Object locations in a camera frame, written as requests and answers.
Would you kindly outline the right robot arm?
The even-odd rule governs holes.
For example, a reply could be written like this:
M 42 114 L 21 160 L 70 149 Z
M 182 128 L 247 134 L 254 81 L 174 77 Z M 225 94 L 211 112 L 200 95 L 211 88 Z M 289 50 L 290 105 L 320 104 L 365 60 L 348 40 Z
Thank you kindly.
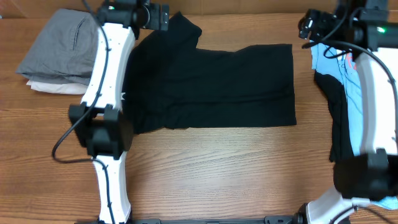
M 309 9 L 298 23 L 305 47 L 351 53 L 362 94 L 360 153 L 336 162 L 333 187 L 303 204 L 292 223 L 340 223 L 397 195 L 397 24 L 387 1 L 345 1 L 343 14 Z

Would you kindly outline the black t-shirt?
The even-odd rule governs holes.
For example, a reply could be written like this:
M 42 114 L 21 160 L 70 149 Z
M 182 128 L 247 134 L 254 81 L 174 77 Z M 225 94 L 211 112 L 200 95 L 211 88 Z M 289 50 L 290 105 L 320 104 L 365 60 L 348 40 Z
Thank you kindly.
M 123 112 L 134 132 L 160 128 L 266 128 L 296 124 L 290 44 L 235 52 L 197 47 L 201 29 L 181 13 L 135 47 Z

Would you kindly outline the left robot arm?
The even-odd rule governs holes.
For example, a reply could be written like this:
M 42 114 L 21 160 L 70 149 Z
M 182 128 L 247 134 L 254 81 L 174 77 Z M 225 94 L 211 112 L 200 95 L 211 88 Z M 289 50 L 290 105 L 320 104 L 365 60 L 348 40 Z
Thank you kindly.
M 93 14 L 98 45 L 88 88 L 69 118 L 98 179 L 97 223 L 132 223 L 126 188 L 126 157 L 132 125 L 123 115 L 123 83 L 141 29 L 168 29 L 169 6 L 150 1 L 105 1 Z

